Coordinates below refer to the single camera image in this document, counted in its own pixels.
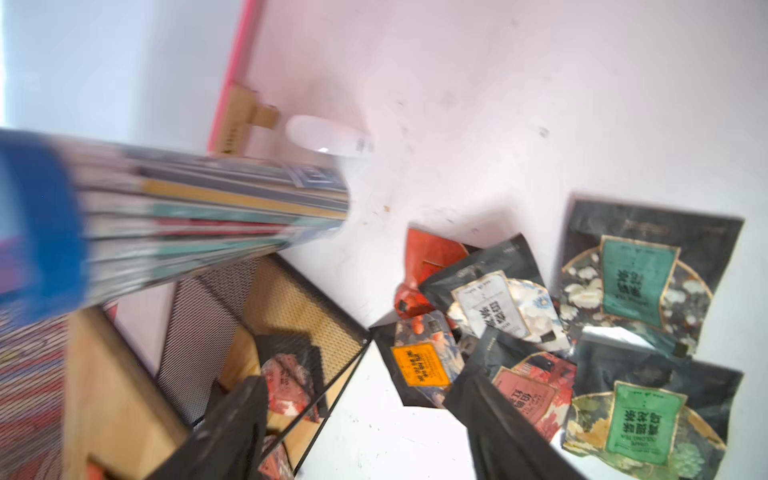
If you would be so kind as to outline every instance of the white plastic object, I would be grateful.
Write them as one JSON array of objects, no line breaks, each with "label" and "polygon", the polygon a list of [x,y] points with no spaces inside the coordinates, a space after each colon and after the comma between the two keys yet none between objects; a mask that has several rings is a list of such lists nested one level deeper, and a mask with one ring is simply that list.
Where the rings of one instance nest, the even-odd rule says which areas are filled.
[{"label": "white plastic object", "polygon": [[293,115],[286,124],[286,135],[294,144],[321,154],[367,157],[373,152],[366,132],[312,115]]}]

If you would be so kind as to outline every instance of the red tea packet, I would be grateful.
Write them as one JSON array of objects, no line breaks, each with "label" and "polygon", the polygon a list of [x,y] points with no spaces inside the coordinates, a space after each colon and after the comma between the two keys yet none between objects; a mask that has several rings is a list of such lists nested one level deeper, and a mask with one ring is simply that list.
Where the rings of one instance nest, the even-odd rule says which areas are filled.
[{"label": "red tea packet", "polygon": [[[276,435],[268,435],[264,438],[264,447],[261,451],[265,452],[277,439]],[[266,480],[293,480],[293,470],[288,462],[288,454],[285,445],[278,446],[274,452],[268,456],[259,467],[259,472]]]},{"label": "red tea packet", "polygon": [[[466,247],[459,242],[409,228],[406,241],[406,278],[395,294],[395,310],[400,318],[409,319],[432,312],[435,308],[419,292],[419,284],[433,273],[468,255]],[[448,322],[454,329],[455,324],[450,319]]]},{"label": "red tea packet", "polygon": [[534,343],[487,328],[467,366],[471,366],[465,368],[468,374],[480,370],[488,377],[544,440],[551,442],[568,416],[576,365]]}]

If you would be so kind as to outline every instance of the orange label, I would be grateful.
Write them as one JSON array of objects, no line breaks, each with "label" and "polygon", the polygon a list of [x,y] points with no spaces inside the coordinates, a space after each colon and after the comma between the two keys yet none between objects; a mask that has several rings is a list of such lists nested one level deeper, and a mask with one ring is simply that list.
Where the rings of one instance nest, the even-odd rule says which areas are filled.
[{"label": "orange label", "polygon": [[529,379],[505,367],[498,371],[493,384],[532,425],[547,412],[558,393],[552,385]]},{"label": "orange label", "polygon": [[392,347],[402,376],[410,386],[448,386],[451,380],[430,343]]}]

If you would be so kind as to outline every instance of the black tea packet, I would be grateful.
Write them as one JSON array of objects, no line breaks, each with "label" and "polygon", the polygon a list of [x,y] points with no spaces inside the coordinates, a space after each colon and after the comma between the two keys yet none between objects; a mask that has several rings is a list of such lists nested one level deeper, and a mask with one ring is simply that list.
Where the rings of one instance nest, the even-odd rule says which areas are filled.
[{"label": "black tea packet", "polygon": [[480,337],[493,326],[549,352],[570,346],[522,235],[474,252],[427,278],[419,290],[459,325],[462,338]]},{"label": "black tea packet", "polygon": [[578,200],[565,236],[560,317],[621,326],[661,352],[692,354],[743,220]]},{"label": "black tea packet", "polygon": [[742,373],[584,336],[563,448],[644,480],[712,480]]}]

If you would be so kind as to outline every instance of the white label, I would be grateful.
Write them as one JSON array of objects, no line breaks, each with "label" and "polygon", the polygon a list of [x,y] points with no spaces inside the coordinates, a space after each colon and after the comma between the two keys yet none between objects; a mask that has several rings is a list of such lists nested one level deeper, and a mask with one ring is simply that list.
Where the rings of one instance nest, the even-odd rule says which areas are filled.
[{"label": "white label", "polygon": [[484,324],[517,338],[525,338],[530,334],[509,293],[504,272],[489,273],[453,290],[452,295],[464,310],[470,326],[479,335],[484,330]]}]

